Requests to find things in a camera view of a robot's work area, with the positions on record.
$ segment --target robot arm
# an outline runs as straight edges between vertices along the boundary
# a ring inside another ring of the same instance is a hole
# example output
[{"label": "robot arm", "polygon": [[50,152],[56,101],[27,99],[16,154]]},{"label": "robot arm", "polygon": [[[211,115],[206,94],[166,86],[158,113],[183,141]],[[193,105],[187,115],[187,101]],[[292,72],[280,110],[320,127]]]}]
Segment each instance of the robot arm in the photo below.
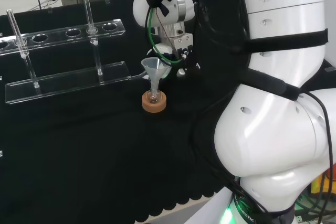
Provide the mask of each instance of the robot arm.
[{"label": "robot arm", "polygon": [[[175,24],[192,19],[195,16],[194,3],[192,0],[172,0],[171,2],[164,0],[162,2],[169,10],[169,14],[164,17],[161,12],[158,12],[159,19],[163,25]],[[133,14],[136,22],[145,27],[146,15],[149,5],[146,0],[134,0]],[[152,19],[152,27],[160,26],[157,16]]]},{"label": "robot arm", "polygon": [[[251,39],[306,34],[325,30],[324,0],[245,0]],[[181,21],[177,0],[163,2],[170,13],[163,24]],[[183,21],[194,17],[186,0]],[[138,24],[145,26],[149,6],[134,0]],[[159,26],[156,15],[152,26]],[[252,54],[249,68],[300,88],[322,65],[325,46]],[[336,124],[336,90],[315,95]],[[225,168],[241,177],[240,184],[269,212],[284,212],[313,179],[329,167],[323,113],[316,101],[302,95],[297,101],[240,85],[220,117],[215,131],[217,155]],[[336,139],[332,127],[332,139]],[[236,223],[246,223],[235,204]]]}]

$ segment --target green led light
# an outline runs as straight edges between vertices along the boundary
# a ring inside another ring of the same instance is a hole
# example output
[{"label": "green led light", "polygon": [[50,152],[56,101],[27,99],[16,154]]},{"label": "green led light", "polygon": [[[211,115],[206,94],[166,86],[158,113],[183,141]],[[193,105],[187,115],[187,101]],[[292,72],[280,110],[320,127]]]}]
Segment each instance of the green led light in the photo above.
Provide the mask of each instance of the green led light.
[{"label": "green led light", "polygon": [[232,218],[233,218],[233,216],[232,216],[231,210],[230,210],[230,208],[227,208],[225,210],[219,224],[229,224],[231,222]]}]

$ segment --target clear acrylic base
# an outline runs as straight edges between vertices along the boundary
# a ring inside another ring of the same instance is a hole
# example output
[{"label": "clear acrylic base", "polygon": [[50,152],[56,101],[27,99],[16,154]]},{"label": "clear acrylic base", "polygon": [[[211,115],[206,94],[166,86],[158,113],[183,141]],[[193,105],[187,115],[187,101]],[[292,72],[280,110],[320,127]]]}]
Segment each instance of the clear acrylic base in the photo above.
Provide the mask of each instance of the clear acrylic base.
[{"label": "clear acrylic base", "polygon": [[98,75],[97,68],[93,67],[39,77],[39,88],[35,88],[31,80],[8,83],[5,87],[5,101],[14,104],[124,81],[131,77],[124,61],[103,65],[101,69],[101,76]]}]

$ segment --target glass test tube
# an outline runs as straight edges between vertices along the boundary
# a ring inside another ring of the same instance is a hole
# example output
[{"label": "glass test tube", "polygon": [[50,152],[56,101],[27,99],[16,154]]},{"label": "glass test tube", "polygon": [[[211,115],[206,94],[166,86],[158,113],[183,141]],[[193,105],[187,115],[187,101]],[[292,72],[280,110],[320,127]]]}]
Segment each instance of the glass test tube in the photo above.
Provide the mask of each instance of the glass test tube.
[{"label": "glass test tube", "polygon": [[[96,34],[97,33],[97,28],[95,28],[94,23],[93,23],[93,17],[92,17],[92,12],[91,12],[91,6],[90,6],[90,1],[89,0],[84,0],[84,6],[85,6],[85,11],[86,11],[86,19],[88,21],[88,29],[86,30],[88,34]],[[96,67],[98,71],[98,75],[101,76],[102,70],[101,70],[101,63],[100,63],[100,55],[99,55],[99,49],[98,49],[98,38],[94,37],[90,39],[90,42],[93,44],[93,56],[94,60],[96,62]]]},{"label": "glass test tube", "polygon": [[16,19],[14,17],[14,13],[11,9],[7,10],[7,16],[8,16],[8,19],[9,19],[9,23],[11,24],[12,30],[14,32],[14,35],[16,37],[16,45],[19,49],[21,58],[25,61],[25,65],[27,67],[30,78],[32,79],[34,87],[39,88],[40,86],[37,82],[35,71],[33,69],[33,65],[32,65],[32,63],[30,61],[30,58],[29,58],[29,51],[26,48],[25,41],[22,39],[20,30],[19,30],[19,26],[17,25]]}]

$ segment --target black table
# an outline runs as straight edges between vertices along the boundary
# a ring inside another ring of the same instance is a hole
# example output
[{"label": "black table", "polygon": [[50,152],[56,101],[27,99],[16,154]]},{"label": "black table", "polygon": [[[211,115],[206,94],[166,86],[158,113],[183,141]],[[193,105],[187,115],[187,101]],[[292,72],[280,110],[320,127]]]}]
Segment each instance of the black table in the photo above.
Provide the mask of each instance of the black table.
[{"label": "black table", "polygon": [[[204,1],[212,25],[242,40],[239,0]],[[132,3],[101,1],[91,3],[91,8],[95,22],[121,18],[126,29],[123,36],[100,40],[102,64],[124,60],[136,75],[143,71],[140,61],[150,47],[133,18]],[[82,5],[57,7],[52,14],[38,10],[15,16],[22,33],[86,23]],[[231,55],[195,27],[202,77],[163,81],[160,89],[167,95],[167,108],[158,115],[141,108],[141,95],[150,87],[146,80],[5,104],[4,85],[28,79],[28,74],[19,54],[0,57],[1,224],[131,224],[190,198],[210,197],[225,186],[193,155],[187,136],[195,111],[231,91],[248,56]],[[194,20],[186,29],[194,31]],[[12,35],[6,16],[0,17],[0,31]],[[95,65],[88,42],[30,55],[38,77]],[[334,80],[321,68],[306,87],[334,87]],[[204,116],[195,133],[196,142],[214,161],[213,133],[223,110],[220,105]]]}]

